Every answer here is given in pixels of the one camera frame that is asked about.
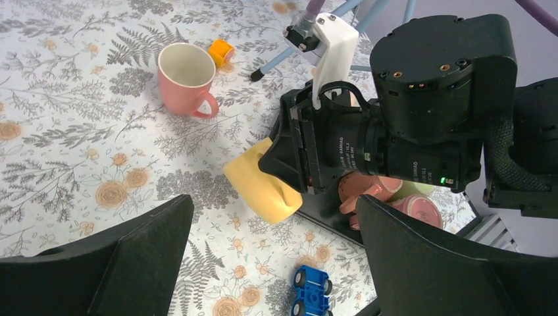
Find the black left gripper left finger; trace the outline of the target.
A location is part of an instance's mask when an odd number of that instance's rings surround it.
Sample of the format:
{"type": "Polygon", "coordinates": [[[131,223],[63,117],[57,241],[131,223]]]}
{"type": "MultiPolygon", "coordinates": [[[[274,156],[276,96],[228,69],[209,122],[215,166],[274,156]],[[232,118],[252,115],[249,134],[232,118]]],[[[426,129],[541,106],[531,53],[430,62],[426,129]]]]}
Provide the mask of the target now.
{"type": "Polygon", "coordinates": [[[1,260],[2,315],[166,315],[193,219],[180,195],[32,257],[1,260]]]}

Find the yellow ceramic mug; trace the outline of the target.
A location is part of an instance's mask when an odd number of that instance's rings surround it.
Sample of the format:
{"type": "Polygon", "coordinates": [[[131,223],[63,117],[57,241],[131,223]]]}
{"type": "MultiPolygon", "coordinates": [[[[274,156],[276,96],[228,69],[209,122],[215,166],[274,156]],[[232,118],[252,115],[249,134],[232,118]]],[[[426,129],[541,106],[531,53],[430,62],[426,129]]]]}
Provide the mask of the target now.
{"type": "Polygon", "coordinates": [[[229,162],[223,173],[246,204],[268,224],[277,224],[293,215],[302,205],[302,195],[280,179],[260,170],[258,162],[270,149],[265,138],[229,162]]]}

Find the pink ceramic mug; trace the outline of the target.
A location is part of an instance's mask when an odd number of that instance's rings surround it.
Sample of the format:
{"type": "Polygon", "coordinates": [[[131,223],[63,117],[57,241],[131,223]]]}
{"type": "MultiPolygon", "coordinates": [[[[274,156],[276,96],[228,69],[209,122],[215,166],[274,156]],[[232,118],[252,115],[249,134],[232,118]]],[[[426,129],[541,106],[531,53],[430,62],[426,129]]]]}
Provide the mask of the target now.
{"type": "Polygon", "coordinates": [[[190,43],[173,43],[161,50],[157,59],[159,95],[175,115],[211,119],[219,104],[210,89],[216,65],[202,48],[190,43]]]}

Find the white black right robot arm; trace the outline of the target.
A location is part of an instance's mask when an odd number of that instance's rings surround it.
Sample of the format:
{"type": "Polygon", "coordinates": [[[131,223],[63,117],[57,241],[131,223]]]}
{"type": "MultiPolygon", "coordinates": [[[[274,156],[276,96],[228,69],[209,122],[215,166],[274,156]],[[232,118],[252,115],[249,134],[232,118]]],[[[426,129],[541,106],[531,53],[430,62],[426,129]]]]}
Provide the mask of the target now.
{"type": "Polygon", "coordinates": [[[375,99],[346,81],[284,94],[260,170],[311,194],[342,171],[455,193],[484,173],[490,207],[557,217],[557,80],[517,87],[504,16],[413,19],[370,66],[375,99]]]}

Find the terracotta floral mug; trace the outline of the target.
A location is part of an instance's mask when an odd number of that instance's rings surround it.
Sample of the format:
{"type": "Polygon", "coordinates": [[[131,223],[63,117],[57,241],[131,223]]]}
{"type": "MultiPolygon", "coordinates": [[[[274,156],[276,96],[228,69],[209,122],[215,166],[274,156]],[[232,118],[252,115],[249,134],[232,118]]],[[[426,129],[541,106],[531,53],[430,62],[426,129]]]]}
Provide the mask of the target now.
{"type": "Polygon", "coordinates": [[[363,194],[371,195],[380,201],[388,201],[402,185],[403,181],[400,179],[351,172],[345,175],[338,185],[338,194],[342,203],[339,210],[343,214],[353,212],[357,198],[363,194]]]}

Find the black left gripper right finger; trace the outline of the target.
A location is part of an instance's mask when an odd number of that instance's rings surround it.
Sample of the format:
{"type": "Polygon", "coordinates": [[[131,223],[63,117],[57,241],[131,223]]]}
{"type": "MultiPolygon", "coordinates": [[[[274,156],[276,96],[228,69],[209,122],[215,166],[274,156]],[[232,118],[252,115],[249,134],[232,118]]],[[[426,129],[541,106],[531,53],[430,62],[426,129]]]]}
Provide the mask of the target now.
{"type": "Polygon", "coordinates": [[[501,250],[372,196],[357,216],[383,315],[556,315],[557,259],[501,250]]]}

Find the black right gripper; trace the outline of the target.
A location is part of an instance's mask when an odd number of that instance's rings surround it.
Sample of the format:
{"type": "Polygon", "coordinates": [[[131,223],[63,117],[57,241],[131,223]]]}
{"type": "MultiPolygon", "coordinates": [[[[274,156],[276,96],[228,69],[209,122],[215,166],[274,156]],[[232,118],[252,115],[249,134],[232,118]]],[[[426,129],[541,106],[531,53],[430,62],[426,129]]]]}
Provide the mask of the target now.
{"type": "Polygon", "coordinates": [[[278,134],[260,141],[259,169],[297,192],[327,191],[344,171],[367,172],[365,138],[369,103],[346,81],[322,87],[321,108],[312,104],[312,84],[280,97],[278,134]]]}

